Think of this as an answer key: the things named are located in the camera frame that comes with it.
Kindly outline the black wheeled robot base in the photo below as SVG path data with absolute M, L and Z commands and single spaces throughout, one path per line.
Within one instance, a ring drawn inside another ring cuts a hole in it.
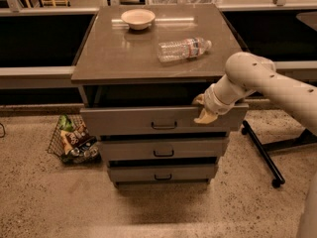
M 251 125 L 246 120 L 243 121 L 242 134 L 248 135 L 251 138 L 254 145 L 266 162 L 273 175 L 271 185 L 274 188 L 279 188 L 285 184 L 285 179 L 268 153 L 317 143 L 317 136 L 305 129 L 297 138 L 263 144 L 256 135 L 255 131 L 252 129 Z

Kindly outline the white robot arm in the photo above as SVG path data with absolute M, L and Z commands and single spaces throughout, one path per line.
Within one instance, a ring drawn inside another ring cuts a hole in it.
M 317 88 L 276 72 L 275 65 L 239 52 L 225 62 L 224 75 L 194 99 L 198 122 L 215 124 L 253 93 L 269 101 L 247 119 L 264 144 L 317 130 Z M 270 185 L 269 169 L 249 136 L 235 135 L 220 176 L 208 189 L 209 203 L 188 228 L 196 238 L 317 238 L 316 146 L 298 145 L 271 154 L 286 179 Z

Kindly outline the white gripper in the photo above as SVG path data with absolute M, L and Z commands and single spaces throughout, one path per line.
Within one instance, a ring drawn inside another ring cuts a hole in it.
M 234 103 L 225 104 L 218 99 L 214 91 L 215 85 L 211 84 L 203 94 L 198 94 L 192 101 L 194 105 L 203 105 L 200 115 L 194 119 L 197 124 L 210 124 L 214 122 L 218 116 L 225 115 L 233 107 Z

